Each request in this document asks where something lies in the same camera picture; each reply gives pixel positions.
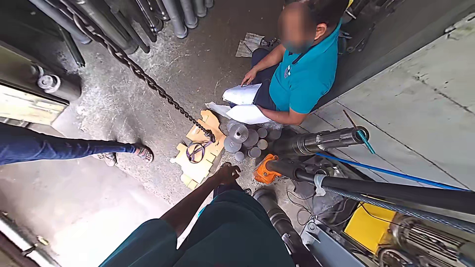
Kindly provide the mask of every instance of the blue hose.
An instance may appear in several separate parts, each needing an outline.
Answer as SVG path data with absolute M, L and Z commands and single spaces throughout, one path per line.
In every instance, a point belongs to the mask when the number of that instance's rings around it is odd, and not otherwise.
M 370 169 L 370 170 L 373 170 L 373 171 L 398 176 L 398 177 L 401 177 L 401 178 L 404 178 L 404 179 L 417 181 L 417 182 L 420 182 L 420 183 L 430 184 L 430 185 L 437 186 L 437 187 L 444 188 L 444 189 L 471 191 L 471 190 L 467 190 L 467 189 L 464 189 L 464 188 L 459 188 L 459 187 L 447 185 L 447 184 L 444 184 L 444 183 L 439 183 L 439 182 L 436 182 L 436 181 L 426 180 L 426 179 L 423 179 L 423 178 L 403 174 L 403 173 L 400 173 L 400 172 L 393 172 L 393 171 L 390 171 L 390 170 L 381 169 L 381 168 L 378 168 L 378 167 L 373 167 L 373 166 L 369 166 L 369 165 L 366 165 L 366 164 L 361 164 L 361 163 L 358 163 L 358 162 L 352 162 L 352 161 L 340 159 L 340 158 L 337 158 L 337 157 L 327 156 L 327 155 L 322 154 L 322 153 L 315 153 L 315 154 L 318 155 L 318 156 L 327 158 L 327 159 L 332 159 L 332 160 L 336 160 L 336 161 L 339 161 L 339 162 L 344 162 L 344 163 L 347 163 L 347 164 L 351 164 L 351 165 L 363 167 L 363 168 L 366 168 L 366 169 Z

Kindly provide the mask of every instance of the face mask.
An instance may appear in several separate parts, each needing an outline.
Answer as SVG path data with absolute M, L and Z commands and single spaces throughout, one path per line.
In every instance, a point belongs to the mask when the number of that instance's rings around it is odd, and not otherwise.
M 292 41 L 284 41 L 284 47 L 294 54 L 302 54 L 308 51 L 308 49 L 312 46 L 313 40 L 306 40 L 303 43 L 296 44 Z

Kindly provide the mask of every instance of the man's arm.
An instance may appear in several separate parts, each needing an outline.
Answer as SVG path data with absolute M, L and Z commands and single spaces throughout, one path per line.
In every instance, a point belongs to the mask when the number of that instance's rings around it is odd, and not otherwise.
M 300 125 L 308 115 L 295 112 L 292 109 L 290 109 L 289 111 L 274 111 L 265 109 L 260 106 L 257 107 L 261 110 L 264 116 L 280 124 Z
M 220 184 L 227 184 L 239 177 L 241 169 L 237 166 L 221 166 L 211 177 L 207 178 L 198 188 L 167 211 L 160 219 L 175 229 L 179 237 L 190 223 L 208 195 Z
M 282 44 L 274 48 L 266 57 L 259 61 L 259 63 L 257 63 L 251 70 L 249 70 L 248 73 L 246 73 L 244 79 L 242 80 L 241 86 L 243 86 L 243 84 L 251 84 L 252 80 L 256 78 L 256 74 L 259 71 L 279 64 L 284 58 L 284 53 L 285 47 Z

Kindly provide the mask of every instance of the foot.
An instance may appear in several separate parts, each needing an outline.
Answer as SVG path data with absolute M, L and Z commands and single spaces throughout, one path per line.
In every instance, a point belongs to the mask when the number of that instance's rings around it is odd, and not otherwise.
M 153 152 L 150 148 L 141 143 L 135 143 L 133 146 L 136 148 L 134 154 L 139 156 L 145 163 L 153 161 Z
M 105 161 L 105 164 L 109 167 L 112 167 L 117 163 L 115 153 L 99 153 L 92 156 L 102 161 Z

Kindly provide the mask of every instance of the hand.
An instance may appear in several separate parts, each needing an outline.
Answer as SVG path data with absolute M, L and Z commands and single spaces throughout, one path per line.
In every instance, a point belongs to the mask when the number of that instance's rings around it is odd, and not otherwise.
M 238 172 L 241 172 L 241 169 L 238 166 L 232 166 L 230 163 L 226 162 L 218 169 L 218 171 L 211 176 L 212 179 L 219 182 L 219 184 L 228 184 L 234 182 L 239 177 Z
M 252 80 L 254 80 L 254 78 L 256 78 L 256 75 L 257 75 L 257 71 L 255 71 L 253 68 L 251 70 L 249 70 L 249 72 L 246 73 L 246 75 L 244 76 L 244 79 L 241 82 L 241 87 L 244 85 L 244 83 L 246 85 L 251 84 Z

